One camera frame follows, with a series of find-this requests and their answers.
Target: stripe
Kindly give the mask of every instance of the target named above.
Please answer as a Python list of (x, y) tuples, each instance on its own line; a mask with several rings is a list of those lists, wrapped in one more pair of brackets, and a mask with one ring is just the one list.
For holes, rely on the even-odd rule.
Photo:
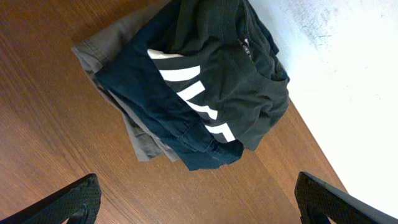
[(203, 86), (201, 81), (197, 81), (188, 88), (182, 90), (181, 92), (178, 92), (177, 95), (180, 96), (181, 99), (187, 101), (203, 91), (205, 91), (205, 87)]
[(198, 106), (198, 105), (190, 103), (188, 101), (186, 101), (186, 102), (195, 111), (207, 113), (211, 119), (214, 119), (214, 120), (217, 119), (217, 115), (218, 115), (218, 111), (217, 110), (212, 110), (212, 109), (210, 109), (209, 106)]
[(231, 142), (231, 141), (235, 140), (235, 137), (232, 134), (232, 131), (230, 130), (227, 123), (219, 125), (219, 126), (215, 126), (215, 127), (210, 127), (210, 126), (205, 125), (205, 127), (210, 133), (213, 133), (213, 134), (223, 133), (224, 138), (226, 139), (227, 142)]
[(148, 49), (147, 50), (149, 57), (153, 59), (168, 59), (168, 58), (176, 58), (176, 57), (184, 57), (183, 55), (180, 54), (165, 54), (164, 52), (161, 52), (159, 50), (152, 50)]
[(186, 81), (200, 74), (200, 66), (176, 70), (159, 70), (163, 79), (170, 82)]

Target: clothing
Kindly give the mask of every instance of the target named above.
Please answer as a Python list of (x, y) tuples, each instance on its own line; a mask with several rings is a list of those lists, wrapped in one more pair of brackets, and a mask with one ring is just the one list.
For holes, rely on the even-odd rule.
[(247, 0), (182, 0), (180, 7), (148, 55), (217, 141), (238, 139), (255, 150), (289, 104), (271, 34)]
[(174, 0), (165, 6), (95, 76), (170, 146), (190, 170), (215, 169), (238, 160), (243, 145), (239, 141), (225, 144), (216, 141), (199, 115), (166, 85), (147, 54), (148, 44), (159, 41), (160, 34), (177, 20), (180, 4), (180, 0)]
[(150, 132), (126, 104), (108, 90), (105, 90), (96, 80), (94, 73), (115, 58), (123, 45), (131, 40), (133, 35), (167, 2), (169, 0), (162, 0), (143, 10), (132, 12), (72, 48), (73, 53), (78, 57), (81, 66), (97, 90), (109, 103), (122, 112), (127, 132), (139, 161), (149, 161), (163, 153), (171, 161), (176, 161), (178, 155)]

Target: gray fabric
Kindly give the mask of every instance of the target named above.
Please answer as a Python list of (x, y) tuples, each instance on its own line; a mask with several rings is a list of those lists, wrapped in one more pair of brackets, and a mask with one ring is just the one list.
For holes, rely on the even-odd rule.
[(105, 90), (98, 83), (94, 74), (115, 58), (123, 45), (169, 1), (161, 0), (143, 10), (133, 12), (72, 48), (88, 78), (101, 95), (122, 112), (127, 132), (139, 161), (149, 161), (162, 153), (166, 154), (171, 161), (176, 161), (178, 155), (155, 134), (151, 133), (133, 110)]

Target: brown floor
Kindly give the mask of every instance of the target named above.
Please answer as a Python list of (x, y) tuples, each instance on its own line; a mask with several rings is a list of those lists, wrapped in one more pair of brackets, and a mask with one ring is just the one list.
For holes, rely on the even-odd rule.
[(1, 1), (0, 220), (90, 172), (103, 190), (97, 223), (299, 223), (299, 171), (344, 189), (293, 104), (231, 166), (137, 162), (121, 115), (70, 48), (148, 3)]

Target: white wall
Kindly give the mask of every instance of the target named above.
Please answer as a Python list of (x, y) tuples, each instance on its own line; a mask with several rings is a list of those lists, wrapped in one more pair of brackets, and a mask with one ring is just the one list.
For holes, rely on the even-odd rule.
[(249, 1), (347, 191), (398, 218), (398, 1)]

